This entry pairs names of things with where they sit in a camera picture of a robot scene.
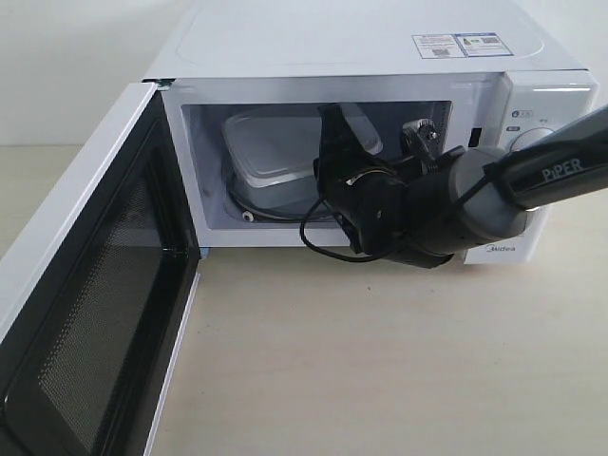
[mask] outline button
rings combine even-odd
[[[553,133],[551,128],[535,128],[533,130],[526,131],[511,144],[510,150],[515,152],[516,150],[525,149],[526,147],[537,143],[541,139],[546,138],[551,133]]]

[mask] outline beige table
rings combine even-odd
[[[0,255],[75,150],[0,148]],[[607,207],[517,267],[213,250],[154,454],[606,454]]]

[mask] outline white microwave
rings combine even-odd
[[[0,454],[150,454],[206,249],[302,245],[297,225],[243,220],[227,198],[229,116],[355,103],[387,153],[420,117],[444,150],[507,151],[597,91],[506,0],[198,1],[0,260]],[[529,259],[545,219],[465,261]],[[348,245],[329,222],[309,238]]]

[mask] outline open microwave door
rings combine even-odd
[[[199,259],[161,94],[130,85],[0,261],[0,453],[149,452]]]

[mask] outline container lid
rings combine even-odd
[[[255,188],[311,176],[319,154],[319,104],[274,104],[226,120],[223,134],[235,169]],[[382,142],[356,104],[344,115],[365,150],[375,155]]]

